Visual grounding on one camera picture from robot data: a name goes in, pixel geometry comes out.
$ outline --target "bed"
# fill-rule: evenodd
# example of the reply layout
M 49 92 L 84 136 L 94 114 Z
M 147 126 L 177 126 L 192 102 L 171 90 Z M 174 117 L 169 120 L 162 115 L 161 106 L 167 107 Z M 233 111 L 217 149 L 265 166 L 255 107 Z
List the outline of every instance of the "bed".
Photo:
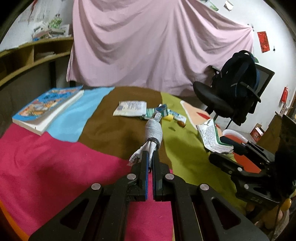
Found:
M 28 240 L 91 184 L 111 184 L 129 173 L 128 159 L 145 141 L 146 121 L 113 117 L 123 100 L 143 100 L 148 108 L 166 103 L 186 116 L 184 128 L 161 121 L 160 161 L 188 183 L 209 184 L 244 212 L 246 203 L 235 197 L 230 176 L 209 163 L 197 137 L 195 125 L 209 119 L 205 111 L 147 88 L 96 88 L 85 90 L 42 136 L 11 124 L 0 139 L 0 219 L 20 240 Z M 151 177 L 149 185 L 148 201 L 130 205 L 126 241 L 173 239 L 170 203 L 154 202 Z

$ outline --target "red box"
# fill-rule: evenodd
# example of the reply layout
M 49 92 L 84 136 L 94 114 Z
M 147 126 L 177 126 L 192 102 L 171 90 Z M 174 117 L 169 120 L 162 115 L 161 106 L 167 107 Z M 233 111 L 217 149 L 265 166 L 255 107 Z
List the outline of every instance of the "red box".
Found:
M 262 125 L 257 124 L 250 133 L 251 137 L 254 139 L 256 143 L 260 140 L 260 138 L 264 134 L 264 130 L 261 127 Z

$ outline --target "blue book cover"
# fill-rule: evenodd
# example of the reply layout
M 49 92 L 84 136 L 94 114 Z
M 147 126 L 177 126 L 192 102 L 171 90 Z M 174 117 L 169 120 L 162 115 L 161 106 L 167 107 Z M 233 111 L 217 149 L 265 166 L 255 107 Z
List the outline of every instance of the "blue book cover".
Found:
M 31 103 L 27 104 L 22 108 L 17 114 L 12 118 L 19 121 L 33 121 L 47 113 L 50 109 L 58 106 L 79 90 L 82 86 L 73 88 L 53 88 L 41 96 L 33 100 Z

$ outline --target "picture on wall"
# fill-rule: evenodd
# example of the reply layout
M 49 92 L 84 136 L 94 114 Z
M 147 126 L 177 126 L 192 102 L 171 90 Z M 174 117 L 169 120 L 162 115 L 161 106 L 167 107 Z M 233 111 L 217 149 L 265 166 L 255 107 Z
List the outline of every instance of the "picture on wall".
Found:
M 268 43 L 266 32 L 265 31 L 264 32 L 258 32 L 257 34 L 258 34 L 258 37 L 259 37 L 259 42 L 260 42 L 262 53 L 269 51 L 270 48 L 269 48 L 269 43 Z

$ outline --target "stack of papers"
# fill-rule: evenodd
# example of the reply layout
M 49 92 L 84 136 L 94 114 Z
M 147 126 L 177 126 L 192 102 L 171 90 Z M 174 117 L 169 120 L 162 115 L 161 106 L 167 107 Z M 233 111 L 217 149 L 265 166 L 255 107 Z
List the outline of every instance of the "stack of papers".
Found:
M 233 146 L 220 141 L 218 131 L 213 119 L 196 126 L 206 149 L 218 153 L 232 153 Z

